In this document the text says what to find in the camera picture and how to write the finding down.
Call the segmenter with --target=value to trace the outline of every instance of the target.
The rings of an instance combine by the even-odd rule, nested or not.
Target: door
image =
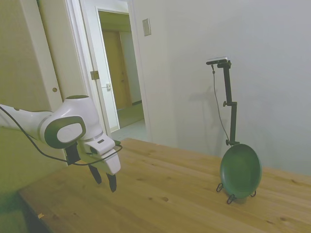
[[[104,39],[100,25],[99,10],[109,12],[128,13],[127,2],[119,0],[73,0],[81,6],[83,23],[86,30],[87,44],[90,50],[91,63],[94,71],[98,71],[99,80],[96,80],[98,90],[102,92],[105,111],[107,113],[108,130],[114,131],[120,128],[117,108],[114,100],[113,88],[107,88],[111,84],[107,57],[104,47]]]
[[[110,78],[117,109],[132,105],[119,32],[103,31]]]

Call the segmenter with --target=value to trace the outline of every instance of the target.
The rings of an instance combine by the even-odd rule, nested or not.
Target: wood grain
[[[122,141],[117,191],[69,166],[20,194],[53,233],[310,233],[311,177],[266,168],[254,198],[226,204],[221,160]]]

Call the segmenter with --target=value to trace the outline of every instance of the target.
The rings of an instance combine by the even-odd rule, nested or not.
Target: hallway floor
[[[118,110],[118,118],[121,129],[143,120],[144,111],[142,109],[142,103]]]
[[[112,133],[112,138],[114,140],[122,141],[128,137],[148,142],[144,119]]]

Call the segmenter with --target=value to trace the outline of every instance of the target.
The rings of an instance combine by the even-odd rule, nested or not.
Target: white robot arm
[[[92,99],[70,96],[56,112],[28,112],[0,104],[0,127],[20,130],[9,113],[32,138],[52,148],[64,149],[78,143],[80,158],[114,175],[121,166],[113,149],[115,142],[103,133]]]

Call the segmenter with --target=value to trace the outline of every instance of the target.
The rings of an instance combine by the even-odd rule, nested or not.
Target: wall switch plate
[[[150,22],[148,18],[142,21],[142,26],[144,28],[145,36],[151,35]]]

